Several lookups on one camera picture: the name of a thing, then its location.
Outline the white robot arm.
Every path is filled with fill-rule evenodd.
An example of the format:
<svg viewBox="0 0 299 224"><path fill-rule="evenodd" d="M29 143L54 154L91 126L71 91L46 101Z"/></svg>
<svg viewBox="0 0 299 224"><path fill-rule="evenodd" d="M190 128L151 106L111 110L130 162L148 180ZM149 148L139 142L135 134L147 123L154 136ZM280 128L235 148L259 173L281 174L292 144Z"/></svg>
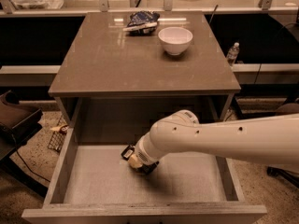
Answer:
<svg viewBox="0 0 299 224"><path fill-rule="evenodd" d="M201 124L189 110L156 121L129 158L133 168L170 153L201 152L299 172L299 115Z"/></svg>

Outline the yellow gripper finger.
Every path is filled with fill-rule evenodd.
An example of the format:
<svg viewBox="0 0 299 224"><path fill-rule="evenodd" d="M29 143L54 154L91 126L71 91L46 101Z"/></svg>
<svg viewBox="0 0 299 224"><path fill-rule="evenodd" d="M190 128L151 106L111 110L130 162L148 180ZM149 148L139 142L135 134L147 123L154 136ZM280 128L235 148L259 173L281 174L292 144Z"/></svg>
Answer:
<svg viewBox="0 0 299 224"><path fill-rule="evenodd" d="M139 169L143 166L143 163L138 159L136 154L132 154L128 160L129 165L134 169Z"/></svg>

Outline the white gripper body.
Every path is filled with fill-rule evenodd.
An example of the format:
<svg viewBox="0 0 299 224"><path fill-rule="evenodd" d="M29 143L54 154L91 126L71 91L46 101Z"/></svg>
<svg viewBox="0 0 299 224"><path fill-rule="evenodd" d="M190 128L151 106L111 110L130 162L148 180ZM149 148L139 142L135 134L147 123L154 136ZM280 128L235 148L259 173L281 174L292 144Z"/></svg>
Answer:
<svg viewBox="0 0 299 224"><path fill-rule="evenodd" d="M150 140L150 134L143 135L135 145L137 158L145 165L152 165L159 161L166 152L158 149Z"/></svg>

